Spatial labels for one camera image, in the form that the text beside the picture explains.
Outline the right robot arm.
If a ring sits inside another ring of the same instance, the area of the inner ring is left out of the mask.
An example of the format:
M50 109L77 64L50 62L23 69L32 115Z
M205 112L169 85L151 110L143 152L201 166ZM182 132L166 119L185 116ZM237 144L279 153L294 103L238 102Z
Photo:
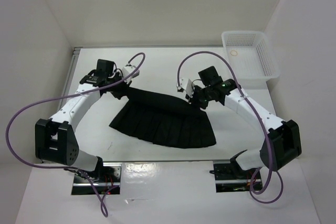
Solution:
M279 171L302 153L299 125L285 121L252 99L233 79L223 80L215 67L198 73L203 87L191 80L182 81L188 102L207 108L209 102L219 102L231 109L255 130L261 131L264 142L260 148L242 151L231 158L230 173L242 178L253 168L267 167Z

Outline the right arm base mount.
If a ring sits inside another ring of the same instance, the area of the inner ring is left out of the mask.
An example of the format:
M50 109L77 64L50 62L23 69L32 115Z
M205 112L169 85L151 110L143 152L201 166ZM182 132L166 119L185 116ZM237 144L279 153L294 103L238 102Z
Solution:
M239 170L231 163L213 163L209 173L214 176L217 193L231 193L249 191L255 170Z

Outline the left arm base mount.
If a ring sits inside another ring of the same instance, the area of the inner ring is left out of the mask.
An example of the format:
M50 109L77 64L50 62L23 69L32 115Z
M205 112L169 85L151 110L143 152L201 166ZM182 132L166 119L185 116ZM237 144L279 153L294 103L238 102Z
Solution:
M89 177L92 180L97 192L103 196L119 195L122 163L104 162L105 173L99 178ZM68 172L74 173L71 194L75 196L94 195L94 189L91 187L89 181L83 176L78 174L74 169L66 169Z

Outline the black pleated skirt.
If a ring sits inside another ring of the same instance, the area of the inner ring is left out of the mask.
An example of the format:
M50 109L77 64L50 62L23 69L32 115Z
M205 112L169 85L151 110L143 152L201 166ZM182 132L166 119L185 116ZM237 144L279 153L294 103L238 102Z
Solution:
M216 137L206 112L167 94L136 88L114 91L128 101L110 127L127 136L174 148L206 148Z

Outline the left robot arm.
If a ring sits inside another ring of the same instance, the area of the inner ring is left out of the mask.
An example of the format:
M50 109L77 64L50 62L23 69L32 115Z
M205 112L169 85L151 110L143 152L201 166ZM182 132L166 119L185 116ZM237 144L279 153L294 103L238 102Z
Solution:
M139 73L138 67L130 63L118 69L113 61L99 59L96 68L80 80L76 96L49 119L36 122L35 156L42 161L66 165L72 172L82 170L93 182L111 173L101 157L80 150L76 128L103 94L124 90Z

